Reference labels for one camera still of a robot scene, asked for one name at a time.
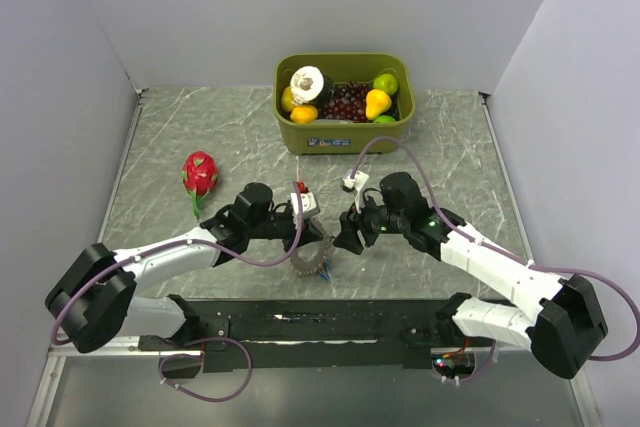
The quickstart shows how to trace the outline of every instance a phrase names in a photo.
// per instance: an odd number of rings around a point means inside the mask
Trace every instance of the red grapes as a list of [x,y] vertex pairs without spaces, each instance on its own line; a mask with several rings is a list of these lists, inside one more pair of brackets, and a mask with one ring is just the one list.
[[365,98],[369,90],[368,84],[355,82],[336,85],[333,98],[318,108],[318,118],[369,122],[365,115]]

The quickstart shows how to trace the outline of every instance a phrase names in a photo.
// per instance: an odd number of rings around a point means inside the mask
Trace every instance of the green bin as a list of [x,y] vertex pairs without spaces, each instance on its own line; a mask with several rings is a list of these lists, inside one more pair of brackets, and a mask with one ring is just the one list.
[[[282,115],[280,97],[289,85],[294,72],[313,65],[336,84],[347,82],[373,82],[378,75],[392,73],[398,80],[400,120],[390,124],[322,124],[310,122],[296,124]],[[280,125],[282,140],[296,155],[302,154],[357,154],[373,138],[381,135],[400,140],[415,112],[409,74],[404,63],[393,55],[375,52],[339,52],[297,54],[283,59],[276,67],[273,89],[273,112]],[[382,141],[370,152],[388,153],[397,148],[394,142]]]

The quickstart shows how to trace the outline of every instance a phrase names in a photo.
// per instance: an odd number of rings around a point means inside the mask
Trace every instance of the marble tabletop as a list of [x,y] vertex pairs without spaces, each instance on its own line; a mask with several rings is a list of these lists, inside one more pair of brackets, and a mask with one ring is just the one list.
[[[416,115],[404,140],[418,155],[442,207],[470,221],[486,236],[522,255],[509,191],[474,92],[415,92]],[[352,197],[340,179],[354,155],[297,158],[284,146],[266,87],[157,87],[145,91],[103,242],[111,249],[140,247],[181,234],[198,222],[181,181],[187,156],[209,152],[221,181],[202,219],[233,202],[248,182],[263,182],[284,202],[299,170],[319,198],[318,218],[333,234]],[[377,186],[385,175],[417,171],[402,151],[368,155],[361,167]],[[252,241],[247,257],[282,255],[279,241]],[[253,267],[238,261],[176,277],[145,293],[185,298],[447,298],[455,292],[493,298],[497,294],[468,274],[413,250],[400,236],[381,236],[361,256],[338,250],[331,281],[298,277],[288,263]]]

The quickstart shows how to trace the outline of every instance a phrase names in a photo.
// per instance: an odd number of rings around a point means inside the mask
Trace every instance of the gray wall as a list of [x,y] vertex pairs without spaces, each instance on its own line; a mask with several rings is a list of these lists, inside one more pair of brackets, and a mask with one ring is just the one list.
[[96,240],[135,93],[86,0],[0,0],[0,423],[23,425],[44,298]]
[[491,92],[542,0],[90,0],[138,87],[270,84],[294,52],[383,50]]
[[[490,100],[536,260],[610,276],[640,301],[640,0],[545,0]],[[600,353],[632,340],[599,289]],[[638,425],[640,354],[590,363],[605,425]]]

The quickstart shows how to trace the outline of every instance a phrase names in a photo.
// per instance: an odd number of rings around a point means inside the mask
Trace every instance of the red object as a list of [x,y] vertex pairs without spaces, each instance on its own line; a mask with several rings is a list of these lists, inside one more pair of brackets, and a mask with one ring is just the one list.
[[218,167],[213,157],[202,151],[191,154],[182,167],[182,183],[191,196],[193,213],[197,217],[202,200],[218,183]]

